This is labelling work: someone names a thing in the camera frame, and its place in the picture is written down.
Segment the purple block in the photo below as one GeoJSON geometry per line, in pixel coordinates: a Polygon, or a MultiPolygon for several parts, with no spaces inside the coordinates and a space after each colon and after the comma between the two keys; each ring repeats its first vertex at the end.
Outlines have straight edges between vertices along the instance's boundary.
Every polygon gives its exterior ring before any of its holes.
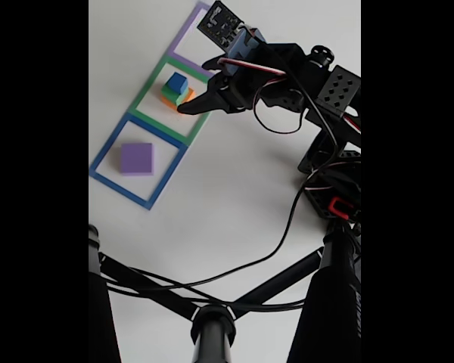
{"type": "Polygon", "coordinates": [[[153,144],[122,144],[121,174],[153,175],[153,144]]]}

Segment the white table surface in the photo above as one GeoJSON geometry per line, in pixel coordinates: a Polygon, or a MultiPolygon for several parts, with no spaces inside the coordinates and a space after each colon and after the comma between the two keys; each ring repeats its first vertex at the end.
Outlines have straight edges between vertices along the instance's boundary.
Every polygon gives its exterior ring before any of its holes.
{"type": "MultiPolygon", "coordinates": [[[[334,64],[361,76],[360,0],[225,2],[268,42],[322,44],[334,64]]],[[[89,0],[89,165],[196,4],[195,0],[89,0]]],[[[272,127],[297,116],[260,107],[272,127]]],[[[270,253],[299,186],[297,165],[319,128],[294,135],[262,129],[251,112],[207,120],[151,211],[89,177],[89,222],[101,249],[123,264],[189,282],[270,253]]],[[[272,260],[200,290],[237,299],[322,245],[325,223],[302,198],[285,245],[272,260]]],[[[269,303],[306,295],[309,278],[269,303]]],[[[181,291],[184,296],[193,296],[181,291]]],[[[189,362],[191,323],[146,299],[110,293],[125,363],[189,362]]],[[[300,311],[249,313],[236,323],[234,363],[286,361],[300,311]]]]}

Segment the green square outline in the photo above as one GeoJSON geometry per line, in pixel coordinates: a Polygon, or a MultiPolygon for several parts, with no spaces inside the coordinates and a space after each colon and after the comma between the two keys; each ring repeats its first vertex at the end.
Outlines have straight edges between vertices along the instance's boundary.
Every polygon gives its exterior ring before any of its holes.
{"type": "Polygon", "coordinates": [[[146,123],[149,123],[150,125],[156,127],[157,129],[165,132],[166,134],[168,134],[172,138],[180,141],[184,145],[190,146],[190,144],[193,142],[193,140],[197,136],[197,133],[200,131],[200,129],[204,125],[205,121],[207,120],[208,116],[210,115],[210,112],[202,113],[200,115],[200,117],[198,118],[197,122],[195,123],[194,128],[190,131],[188,136],[185,137],[184,135],[179,134],[178,132],[172,130],[170,127],[165,126],[164,124],[156,121],[155,119],[149,117],[148,115],[145,115],[144,113],[142,113],[136,109],[138,107],[139,103],[141,102],[141,100],[143,99],[143,97],[150,90],[151,86],[153,85],[155,79],[160,74],[163,67],[165,67],[165,64],[170,64],[170,65],[178,68],[179,70],[182,70],[183,72],[189,74],[190,76],[200,80],[203,83],[208,83],[208,81],[209,81],[209,77],[206,76],[205,74],[202,74],[196,70],[193,70],[189,66],[186,66],[182,62],[176,60],[175,58],[170,57],[169,55],[164,55],[160,59],[160,62],[158,62],[157,66],[154,68],[153,73],[150,75],[150,77],[148,78],[148,81],[146,81],[145,85],[143,86],[141,91],[138,93],[135,100],[131,103],[131,106],[129,106],[128,112],[131,113],[132,115],[138,117],[141,121],[145,121],[146,123]]]}

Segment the blue square outline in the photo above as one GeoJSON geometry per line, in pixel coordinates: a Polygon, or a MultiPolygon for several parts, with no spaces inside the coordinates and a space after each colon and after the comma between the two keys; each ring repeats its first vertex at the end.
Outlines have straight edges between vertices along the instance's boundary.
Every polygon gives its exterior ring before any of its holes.
{"type": "Polygon", "coordinates": [[[106,143],[104,143],[103,147],[99,151],[96,158],[94,158],[94,160],[92,161],[92,164],[89,167],[89,176],[93,177],[94,179],[96,179],[97,181],[101,182],[102,184],[108,186],[109,188],[113,189],[114,191],[117,191],[118,193],[122,194],[124,197],[132,200],[133,202],[139,204],[140,206],[143,206],[144,208],[150,210],[151,207],[156,202],[157,198],[160,196],[162,190],[165,188],[166,183],[169,181],[169,179],[172,176],[173,172],[175,171],[176,167],[180,163],[180,160],[182,160],[183,155],[185,155],[185,152],[187,151],[187,149],[188,149],[188,147],[186,145],[184,145],[182,142],[172,138],[170,135],[166,134],[165,132],[157,129],[156,127],[154,127],[152,125],[149,125],[148,123],[142,121],[141,119],[132,115],[131,113],[125,113],[124,116],[121,118],[120,122],[118,123],[118,125],[116,126],[116,128],[111,133],[110,137],[106,140],[106,143]],[[96,172],[96,169],[98,168],[99,164],[104,159],[107,152],[111,149],[111,147],[113,146],[114,142],[116,141],[118,135],[121,133],[121,131],[123,130],[123,127],[125,126],[125,124],[127,122],[134,123],[135,125],[141,127],[145,131],[150,132],[151,134],[163,139],[164,141],[168,142],[172,146],[179,149],[179,152],[173,158],[172,163],[169,165],[168,169],[166,170],[162,179],[158,183],[157,187],[153,190],[153,193],[151,194],[151,197],[149,200],[145,200],[145,199],[138,197],[136,194],[132,193],[131,191],[128,191],[127,189],[116,184],[114,181],[111,181],[110,179],[108,179],[105,176],[96,172]]]}

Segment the purple tape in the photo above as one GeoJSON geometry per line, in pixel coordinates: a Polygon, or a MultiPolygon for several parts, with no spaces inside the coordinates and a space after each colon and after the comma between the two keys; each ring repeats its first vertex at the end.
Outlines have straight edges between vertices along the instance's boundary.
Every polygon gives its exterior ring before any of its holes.
{"type": "Polygon", "coordinates": [[[180,54],[175,53],[175,48],[178,46],[178,44],[180,43],[182,38],[188,32],[188,28],[190,28],[190,25],[193,24],[193,22],[194,22],[195,18],[197,17],[198,13],[200,13],[200,11],[203,10],[203,9],[209,10],[210,9],[210,5],[207,5],[207,4],[203,3],[203,2],[198,2],[197,5],[195,5],[194,10],[191,12],[191,14],[188,17],[187,21],[185,21],[185,23],[183,24],[183,26],[180,29],[179,33],[174,38],[172,44],[169,45],[168,49],[166,50],[166,53],[171,58],[175,58],[176,60],[182,62],[183,64],[185,64],[186,66],[189,66],[190,68],[196,70],[197,72],[200,72],[200,73],[204,74],[207,77],[211,77],[211,76],[213,76],[213,74],[211,72],[209,72],[208,70],[205,70],[204,68],[202,68],[198,64],[195,64],[191,60],[188,60],[187,58],[182,57],[180,54]]]}

